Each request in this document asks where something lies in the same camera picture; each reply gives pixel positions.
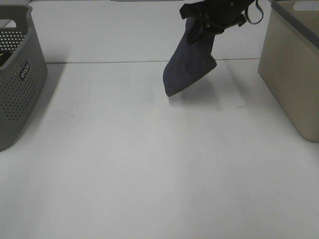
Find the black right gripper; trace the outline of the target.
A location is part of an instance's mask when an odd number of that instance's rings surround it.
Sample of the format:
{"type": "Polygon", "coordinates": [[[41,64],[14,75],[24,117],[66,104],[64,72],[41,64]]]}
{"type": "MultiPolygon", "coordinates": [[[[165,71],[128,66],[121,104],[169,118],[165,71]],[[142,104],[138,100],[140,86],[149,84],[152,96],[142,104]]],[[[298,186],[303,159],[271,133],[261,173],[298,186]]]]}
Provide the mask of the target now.
{"type": "Polygon", "coordinates": [[[247,22],[243,12],[251,3],[251,0],[204,0],[185,3],[179,10],[182,19],[202,18],[200,24],[189,26],[187,42],[194,44],[211,34],[221,34],[232,26],[241,27],[247,22]]]}

